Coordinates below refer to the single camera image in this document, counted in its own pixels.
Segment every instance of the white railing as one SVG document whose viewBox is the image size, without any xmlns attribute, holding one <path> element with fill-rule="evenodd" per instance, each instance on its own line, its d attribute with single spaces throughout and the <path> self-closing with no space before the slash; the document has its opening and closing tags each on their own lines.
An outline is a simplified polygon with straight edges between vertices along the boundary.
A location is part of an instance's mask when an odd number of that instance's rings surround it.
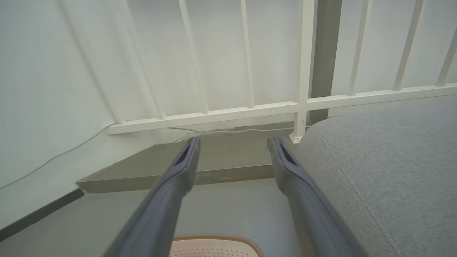
<svg viewBox="0 0 457 257">
<path fill-rule="evenodd" d="M 90 45 L 90 41 L 88 40 L 86 33 L 84 32 L 84 27 L 78 20 L 77 12 L 74 11 L 74 9 L 71 7 L 70 0 L 62 1 L 67 12 L 67 15 L 69 17 L 69 20 L 77 35 L 77 38 L 80 41 L 80 44 L 83 48 L 85 55 L 87 56 L 89 64 L 93 69 L 97 80 L 99 80 L 99 83 L 102 87 L 102 91 L 109 103 L 110 108 L 112 109 L 112 112 L 116 117 L 116 120 L 119 123 L 117 125 L 110 126 L 107 129 L 108 134 L 120 134 L 148 129 L 161 129 L 201 123 L 212 123 L 243 118 L 254 118 L 269 115 L 294 113 L 295 126 L 294 132 L 290 135 L 290 138 L 294 143 L 298 143 L 305 132 L 305 123 L 308 111 L 457 94 L 457 83 L 451 83 L 447 85 L 445 84 L 447 73 L 449 71 L 452 59 L 457 49 L 457 29 L 454 33 L 454 37 L 451 41 L 451 45 L 447 52 L 446 59 L 443 63 L 436 84 L 431 86 L 403 88 L 404 72 L 408 66 L 409 54 L 414 49 L 416 40 L 416 29 L 422 20 L 424 12 L 424 0 L 416 0 L 403 55 L 401 58 L 397 77 L 392 89 L 358 93 L 360 83 L 360 74 L 358 71 L 360 71 L 361 68 L 360 60 L 365 52 L 364 48 L 366 45 L 366 40 L 364 36 L 367 34 L 367 31 L 369 29 L 368 24 L 370 21 L 370 15 L 372 10 L 372 0 L 363 0 L 360 26 L 356 42 L 356 54 L 354 56 L 350 86 L 347 95 L 309 98 L 308 92 L 312 84 L 311 82 L 313 75 L 317 0 L 303 0 L 301 61 L 299 80 L 300 82 L 297 93 L 298 97 L 295 102 L 278 102 L 272 104 L 256 105 L 254 102 L 253 77 L 247 23 L 248 17 L 246 13 L 246 0 L 240 0 L 241 15 L 243 19 L 247 77 L 250 94 L 249 106 L 211 111 L 208 109 L 208 104 L 203 89 L 203 79 L 201 75 L 200 65 L 198 62 L 197 52 L 195 49 L 195 43 L 192 34 L 189 15 L 187 12 L 186 0 L 179 0 L 182 19 L 184 22 L 184 28 L 186 31 L 187 42 L 191 54 L 195 77 L 197 79 L 197 87 L 199 90 L 202 111 L 191 114 L 166 116 L 163 107 L 159 101 L 160 97 L 157 96 L 157 89 L 155 88 L 151 75 L 148 69 L 146 68 L 145 61 L 143 60 L 143 50 L 141 49 L 138 40 L 137 32 L 131 17 L 127 0 L 119 0 L 121 12 L 118 15 L 116 15 L 116 25 L 123 40 L 123 42 L 121 42 L 122 46 L 124 48 L 125 53 L 129 57 L 128 61 L 134 61 L 134 59 L 138 59 L 138 62 L 141 66 L 141 71 L 137 71 L 136 76 L 144 76 L 147 82 L 147 86 L 141 86 L 141 83 L 137 84 L 139 85 L 142 96 L 144 97 L 144 100 L 147 104 L 147 107 L 150 109 L 150 112 L 154 113 L 153 109 L 155 108 L 159 113 L 158 117 L 156 118 L 126 121 L 123 118 L 122 111 L 119 108 L 119 105 L 113 92 L 110 92 L 107 85 L 103 84 L 103 82 L 100 81 L 100 79 L 98 79 L 98 67 L 92 57 L 93 50 Z M 127 43 L 125 42 L 125 40 L 128 39 L 131 40 L 134 46 L 135 53 L 132 53 L 128 49 Z"/>
</svg>

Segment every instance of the fabric seam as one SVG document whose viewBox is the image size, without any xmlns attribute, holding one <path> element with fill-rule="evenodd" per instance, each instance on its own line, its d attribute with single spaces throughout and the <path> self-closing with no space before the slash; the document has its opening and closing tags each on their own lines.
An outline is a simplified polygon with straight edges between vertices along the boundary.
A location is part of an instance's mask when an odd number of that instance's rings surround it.
<svg viewBox="0 0 457 257">
<path fill-rule="evenodd" d="M 322 139 L 322 137 L 320 136 L 319 132 L 317 129 L 314 130 L 317 134 L 317 136 L 319 137 L 320 139 L 320 142 L 323 144 L 323 147 L 327 150 L 327 152 L 329 153 L 329 156 L 330 156 L 330 159 L 331 161 L 333 162 L 333 164 L 335 165 L 335 167 L 337 168 L 337 170 L 341 173 L 341 175 L 343 176 L 343 180 L 345 181 L 345 184 L 346 186 L 349 188 L 349 190 L 351 191 L 352 195 L 354 196 L 354 198 L 357 200 L 357 202 L 359 203 L 361 209 L 363 210 L 365 216 L 370 220 L 371 224 L 373 225 L 373 227 L 375 228 L 377 234 L 382 238 L 383 240 L 383 244 L 385 245 L 385 247 L 387 248 L 387 250 L 389 251 L 390 255 L 392 255 L 392 251 L 390 250 L 390 248 L 393 249 L 393 246 L 391 245 L 391 243 L 395 246 L 395 248 L 397 249 L 397 251 L 399 252 L 400 256 L 403 257 L 403 255 L 401 254 L 400 250 L 398 249 L 398 247 L 395 245 L 395 243 L 392 241 L 392 239 L 390 238 L 389 234 L 387 233 L 387 231 L 383 228 L 381 222 L 379 221 L 379 219 L 375 216 L 375 214 L 373 213 L 373 210 L 369 207 L 369 205 L 367 204 L 366 200 L 364 199 L 364 197 L 361 195 L 360 191 L 358 191 L 358 189 L 356 188 L 356 186 L 354 185 L 354 182 L 351 180 L 351 178 L 349 178 L 349 176 L 347 175 L 347 173 L 344 171 L 344 169 L 342 168 L 340 162 L 338 161 L 338 159 L 336 158 L 336 156 L 334 155 L 334 153 L 331 151 L 330 147 L 326 144 L 326 142 Z M 386 244 L 386 239 L 388 239 L 390 242 L 388 242 L 389 246 L 387 246 Z"/>
</svg>

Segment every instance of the baseboard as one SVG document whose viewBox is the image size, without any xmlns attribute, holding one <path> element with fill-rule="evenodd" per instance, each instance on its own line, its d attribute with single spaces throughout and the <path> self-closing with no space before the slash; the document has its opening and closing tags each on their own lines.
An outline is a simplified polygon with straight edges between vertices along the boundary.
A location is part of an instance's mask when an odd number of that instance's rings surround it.
<svg viewBox="0 0 457 257">
<path fill-rule="evenodd" d="M 49 214 L 75 201 L 76 199 L 81 198 L 82 196 L 84 196 L 83 191 L 81 189 L 76 189 L 71 193 L 68 193 L 63 197 L 55 200 L 54 202 L 30 213 L 29 215 L 16 221 L 15 223 L 5 227 L 4 229 L 0 230 L 0 242 L 26 229 L 27 227 L 39 222 Z"/>
</svg>

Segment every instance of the gray sofa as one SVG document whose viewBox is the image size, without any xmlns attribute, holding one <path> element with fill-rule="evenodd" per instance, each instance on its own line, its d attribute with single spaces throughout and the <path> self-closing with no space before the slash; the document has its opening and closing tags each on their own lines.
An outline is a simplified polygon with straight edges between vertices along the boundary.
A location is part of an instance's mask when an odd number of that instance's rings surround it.
<svg viewBox="0 0 457 257">
<path fill-rule="evenodd" d="M 370 256 L 457 256 L 457 108 L 340 116 L 297 158 Z"/>
</svg>

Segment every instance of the dark gray pillar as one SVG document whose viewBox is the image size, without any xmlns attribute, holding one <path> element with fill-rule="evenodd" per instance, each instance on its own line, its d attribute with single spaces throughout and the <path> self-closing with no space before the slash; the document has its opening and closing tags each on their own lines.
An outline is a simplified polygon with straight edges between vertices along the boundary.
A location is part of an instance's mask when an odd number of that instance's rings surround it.
<svg viewBox="0 0 457 257">
<path fill-rule="evenodd" d="M 330 96 L 332 91 L 336 45 L 340 29 L 341 1 L 318 0 L 311 98 Z M 328 113 L 328 109 L 310 111 L 309 118 L 312 123 L 316 123 L 326 119 Z"/>
</svg>

